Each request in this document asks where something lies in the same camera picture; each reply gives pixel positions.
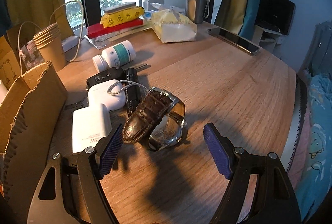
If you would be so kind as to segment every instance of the bed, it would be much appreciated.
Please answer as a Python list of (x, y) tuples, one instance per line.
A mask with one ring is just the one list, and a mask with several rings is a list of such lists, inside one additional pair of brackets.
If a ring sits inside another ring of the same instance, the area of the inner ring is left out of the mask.
[(297, 77), (293, 119), (280, 157), (303, 222), (332, 186), (332, 22), (316, 26)]

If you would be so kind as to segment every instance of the wood grain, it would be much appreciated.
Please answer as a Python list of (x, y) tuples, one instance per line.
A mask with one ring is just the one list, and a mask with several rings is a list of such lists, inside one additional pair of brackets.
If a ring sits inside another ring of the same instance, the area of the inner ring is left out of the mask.
[[(122, 147), (118, 170), (101, 182), (120, 223), (210, 221), (228, 181), (218, 173), (203, 140), (205, 123), (213, 122), (222, 135), (249, 153), (274, 151), (280, 156), (283, 151), (294, 107), (295, 72), (264, 49), (251, 57), (209, 36), (209, 27), (199, 26), (195, 42), (163, 44), (153, 31), (129, 37), (137, 51), (130, 65), (151, 65), (139, 72), (140, 82), (167, 89), (185, 103), (187, 141), (156, 153), (136, 144)], [(86, 80), (96, 73), (90, 58), (100, 51), (84, 46), (80, 54), (79, 62), (58, 73), (69, 92), (67, 103), (86, 95)], [(71, 154), (72, 113), (63, 111), (50, 155)], [(126, 119), (125, 110), (111, 113), (114, 127)], [(253, 178), (243, 215), (254, 186)], [(81, 217), (88, 221), (79, 190), (75, 196)]]

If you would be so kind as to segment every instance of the watch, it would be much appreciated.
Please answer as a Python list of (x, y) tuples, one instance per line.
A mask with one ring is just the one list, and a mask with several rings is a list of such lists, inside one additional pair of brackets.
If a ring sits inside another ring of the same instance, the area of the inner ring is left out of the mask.
[(185, 104), (172, 93), (153, 87), (125, 123), (123, 142), (139, 142), (151, 151), (181, 141)]

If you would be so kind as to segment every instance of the black television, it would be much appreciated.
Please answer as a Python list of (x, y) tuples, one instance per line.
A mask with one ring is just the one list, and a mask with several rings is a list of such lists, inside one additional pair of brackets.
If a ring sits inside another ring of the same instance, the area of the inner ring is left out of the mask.
[(261, 0), (255, 24), (288, 35), (294, 11), (295, 4), (289, 0)]

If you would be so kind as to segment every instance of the pill bottle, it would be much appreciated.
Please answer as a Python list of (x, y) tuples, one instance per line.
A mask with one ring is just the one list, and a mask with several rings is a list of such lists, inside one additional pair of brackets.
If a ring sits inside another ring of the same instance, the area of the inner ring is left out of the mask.
[(112, 47), (104, 49), (101, 55), (92, 58), (96, 70), (100, 73), (112, 67), (123, 66), (136, 57), (136, 53), (132, 44), (125, 40)]

